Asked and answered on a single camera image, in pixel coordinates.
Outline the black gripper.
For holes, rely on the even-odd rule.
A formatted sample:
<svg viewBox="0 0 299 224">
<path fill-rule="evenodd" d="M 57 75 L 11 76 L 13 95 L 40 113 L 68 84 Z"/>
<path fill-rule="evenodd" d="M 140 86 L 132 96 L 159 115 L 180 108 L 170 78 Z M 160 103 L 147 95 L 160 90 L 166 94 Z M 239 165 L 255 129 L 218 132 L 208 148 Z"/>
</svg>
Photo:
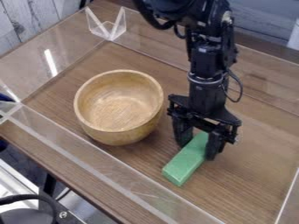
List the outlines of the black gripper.
<svg viewBox="0 0 299 224">
<path fill-rule="evenodd" d="M 220 73 L 214 78 L 202 78 L 188 73 L 190 94 L 170 94 L 167 114 L 172 118 L 174 138 L 180 147 L 192 140 L 192 129 L 210 133 L 206 144 L 206 159 L 212 161 L 222 153 L 226 143 L 236 142 L 242 121 L 226 109 L 230 78 L 242 90 L 243 84 L 234 73 Z"/>
</svg>

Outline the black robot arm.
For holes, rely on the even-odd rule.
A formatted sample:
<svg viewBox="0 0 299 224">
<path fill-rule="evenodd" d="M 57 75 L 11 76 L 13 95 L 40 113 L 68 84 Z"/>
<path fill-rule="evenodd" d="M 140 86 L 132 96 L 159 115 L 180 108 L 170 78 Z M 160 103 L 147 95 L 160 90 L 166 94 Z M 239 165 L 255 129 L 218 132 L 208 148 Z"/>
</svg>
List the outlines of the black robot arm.
<svg viewBox="0 0 299 224">
<path fill-rule="evenodd" d="M 212 160 L 227 144 L 236 142 L 242 121 L 228 112 L 231 71 L 238 62 L 235 18 L 228 0 L 132 0 L 147 23 L 158 30 L 174 30 L 186 41 L 191 68 L 190 93 L 168 96 L 168 115 L 176 143 L 186 146 L 192 131 L 208 134 L 204 158 Z"/>
</svg>

